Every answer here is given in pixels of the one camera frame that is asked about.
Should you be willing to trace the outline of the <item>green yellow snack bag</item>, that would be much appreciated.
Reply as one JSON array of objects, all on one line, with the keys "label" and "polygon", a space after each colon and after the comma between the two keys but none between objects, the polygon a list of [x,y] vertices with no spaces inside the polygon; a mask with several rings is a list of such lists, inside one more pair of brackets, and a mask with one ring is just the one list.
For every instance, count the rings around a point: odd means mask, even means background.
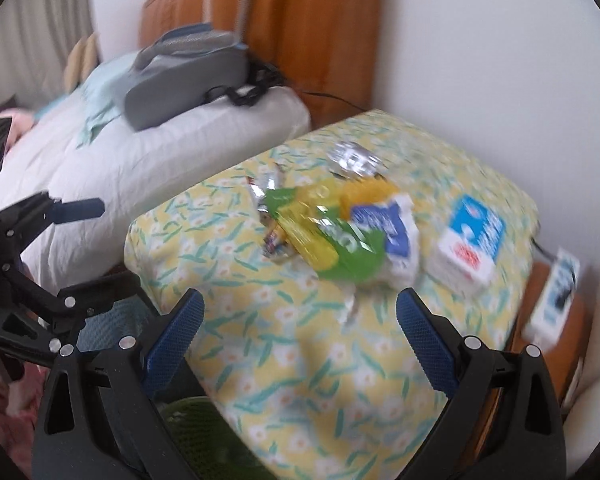
[{"label": "green yellow snack bag", "polygon": [[322,280],[361,284],[384,262],[384,236],[352,223],[353,206],[384,202],[398,188],[388,180],[327,178],[282,188],[268,203],[294,254]]}]

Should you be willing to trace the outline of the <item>green plastic trash basket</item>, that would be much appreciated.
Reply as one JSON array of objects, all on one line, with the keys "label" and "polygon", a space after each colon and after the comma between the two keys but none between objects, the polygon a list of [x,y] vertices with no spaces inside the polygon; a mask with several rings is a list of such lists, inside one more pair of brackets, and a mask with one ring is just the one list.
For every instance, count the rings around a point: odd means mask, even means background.
[{"label": "green plastic trash basket", "polygon": [[166,404],[160,414],[199,479],[275,479],[205,396]]}]

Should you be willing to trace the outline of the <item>white pillow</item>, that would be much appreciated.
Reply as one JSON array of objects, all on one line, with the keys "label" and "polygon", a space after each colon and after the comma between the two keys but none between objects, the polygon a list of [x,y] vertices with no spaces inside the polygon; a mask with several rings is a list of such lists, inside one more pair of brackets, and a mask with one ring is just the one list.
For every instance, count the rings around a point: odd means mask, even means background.
[{"label": "white pillow", "polygon": [[84,118],[74,90],[6,153],[0,171],[0,210],[39,192],[105,204],[100,218],[50,226],[22,252],[33,279],[49,292],[94,280],[120,263],[136,217],[310,126],[308,109],[286,87],[253,107],[219,99],[143,131],[120,115],[78,148]]}]

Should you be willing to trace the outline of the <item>blue white milk carton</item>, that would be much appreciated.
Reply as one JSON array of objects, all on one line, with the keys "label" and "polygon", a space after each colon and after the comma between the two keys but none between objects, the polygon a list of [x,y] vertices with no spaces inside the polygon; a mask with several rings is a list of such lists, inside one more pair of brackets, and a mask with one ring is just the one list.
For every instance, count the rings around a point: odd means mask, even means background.
[{"label": "blue white milk carton", "polygon": [[462,196],[430,250],[427,273],[454,294],[478,295],[492,281],[505,233],[499,214],[470,195]]}]

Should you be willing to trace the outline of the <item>light blue cloth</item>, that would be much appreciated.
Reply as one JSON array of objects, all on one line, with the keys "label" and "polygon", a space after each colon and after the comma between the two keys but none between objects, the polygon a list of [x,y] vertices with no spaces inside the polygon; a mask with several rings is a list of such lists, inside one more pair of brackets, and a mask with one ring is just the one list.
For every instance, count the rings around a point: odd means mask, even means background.
[{"label": "light blue cloth", "polygon": [[84,123],[76,134],[78,148],[91,144],[106,125],[121,115],[114,104],[112,84],[131,69],[139,53],[139,50],[131,51],[100,63],[76,89],[85,106]]}]

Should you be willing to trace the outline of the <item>white power strip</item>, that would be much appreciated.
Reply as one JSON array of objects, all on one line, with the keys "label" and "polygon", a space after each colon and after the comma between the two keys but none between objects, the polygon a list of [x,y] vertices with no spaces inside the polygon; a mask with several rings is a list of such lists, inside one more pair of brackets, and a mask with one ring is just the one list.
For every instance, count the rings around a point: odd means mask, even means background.
[{"label": "white power strip", "polygon": [[565,328],[574,293],[577,291],[580,260],[559,248],[539,299],[522,329],[522,336],[543,353],[552,350]]}]

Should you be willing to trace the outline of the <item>blue white snack packet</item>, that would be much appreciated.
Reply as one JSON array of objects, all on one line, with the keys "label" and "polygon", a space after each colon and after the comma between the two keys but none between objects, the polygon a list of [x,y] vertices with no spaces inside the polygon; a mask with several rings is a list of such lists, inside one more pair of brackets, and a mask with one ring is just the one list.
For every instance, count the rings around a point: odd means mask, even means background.
[{"label": "blue white snack packet", "polygon": [[369,283],[386,284],[398,292],[415,284],[420,247],[413,206],[411,196],[396,193],[381,203],[352,207],[355,226],[363,231],[379,231],[384,236],[384,262]]}]

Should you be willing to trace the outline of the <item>small candy wrapper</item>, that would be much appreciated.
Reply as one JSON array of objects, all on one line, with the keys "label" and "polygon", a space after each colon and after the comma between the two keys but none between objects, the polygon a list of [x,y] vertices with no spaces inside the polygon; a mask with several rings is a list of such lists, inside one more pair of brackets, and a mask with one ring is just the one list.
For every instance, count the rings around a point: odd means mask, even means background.
[{"label": "small candy wrapper", "polygon": [[283,167],[276,162],[273,168],[260,179],[246,177],[246,183],[253,207],[257,211],[260,223],[265,227],[262,240],[263,255],[271,261],[283,261],[292,257],[294,248],[275,219],[274,207],[268,204],[273,199],[273,192],[283,188],[285,183]]}]

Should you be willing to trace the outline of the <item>grey breathing machine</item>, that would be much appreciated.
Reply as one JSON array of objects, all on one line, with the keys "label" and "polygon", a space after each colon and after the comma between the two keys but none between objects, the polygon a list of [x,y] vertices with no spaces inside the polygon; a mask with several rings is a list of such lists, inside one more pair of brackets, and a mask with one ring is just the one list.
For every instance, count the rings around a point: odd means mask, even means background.
[{"label": "grey breathing machine", "polygon": [[166,32],[137,53],[111,84],[112,100],[136,131],[154,128],[204,104],[248,76],[248,47],[208,23]]}]

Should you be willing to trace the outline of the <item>yellow floral cloth cover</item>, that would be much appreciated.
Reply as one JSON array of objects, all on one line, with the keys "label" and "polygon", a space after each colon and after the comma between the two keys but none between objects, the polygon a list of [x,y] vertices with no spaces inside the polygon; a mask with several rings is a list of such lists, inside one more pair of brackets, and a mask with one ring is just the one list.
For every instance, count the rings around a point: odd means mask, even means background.
[{"label": "yellow floral cloth cover", "polygon": [[139,216],[126,266],[169,312],[188,288],[204,295],[204,324],[187,361],[245,445],[282,479],[392,479],[412,458],[445,401],[431,389],[396,322],[396,293],[373,289],[341,323],[344,299],[301,261],[271,262],[246,187],[275,164],[289,185],[328,174],[337,142],[368,148],[414,200],[430,246],[456,201],[470,195],[506,231],[491,285],[465,299],[430,278],[416,289],[464,334],[504,346],[532,266],[538,208],[512,181],[460,148],[372,110],[276,146]]}]

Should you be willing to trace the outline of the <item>beige curtain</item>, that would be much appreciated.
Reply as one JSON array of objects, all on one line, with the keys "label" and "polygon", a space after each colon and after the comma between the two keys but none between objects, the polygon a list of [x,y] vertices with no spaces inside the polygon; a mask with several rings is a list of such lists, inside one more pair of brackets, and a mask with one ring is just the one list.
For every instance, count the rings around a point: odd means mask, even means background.
[{"label": "beige curtain", "polygon": [[63,96],[69,54],[92,32],[90,0],[3,0],[0,105],[36,110]]}]

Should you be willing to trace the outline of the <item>silver foil wrapper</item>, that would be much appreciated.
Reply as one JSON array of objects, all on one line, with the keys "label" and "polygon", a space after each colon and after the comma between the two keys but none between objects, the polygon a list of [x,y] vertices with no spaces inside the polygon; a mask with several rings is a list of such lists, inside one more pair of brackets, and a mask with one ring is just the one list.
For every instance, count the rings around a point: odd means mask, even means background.
[{"label": "silver foil wrapper", "polygon": [[327,162],[329,171],[343,179],[374,178],[387,170],[377,155],[351,141],[336,143],[327,152]]}]

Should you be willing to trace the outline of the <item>wooden headboard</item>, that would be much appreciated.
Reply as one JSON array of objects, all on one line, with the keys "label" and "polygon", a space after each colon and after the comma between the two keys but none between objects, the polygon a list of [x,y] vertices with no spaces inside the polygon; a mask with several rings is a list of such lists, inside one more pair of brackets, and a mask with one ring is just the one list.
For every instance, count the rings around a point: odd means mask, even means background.
[{"label": "wooden headboard", "polygon": [[[145,0],[138,43],[210,21],[231,29],[238,0]],[[381,0],[251,0],[245,42],[280,69],[320,128],[372,105]]]}]

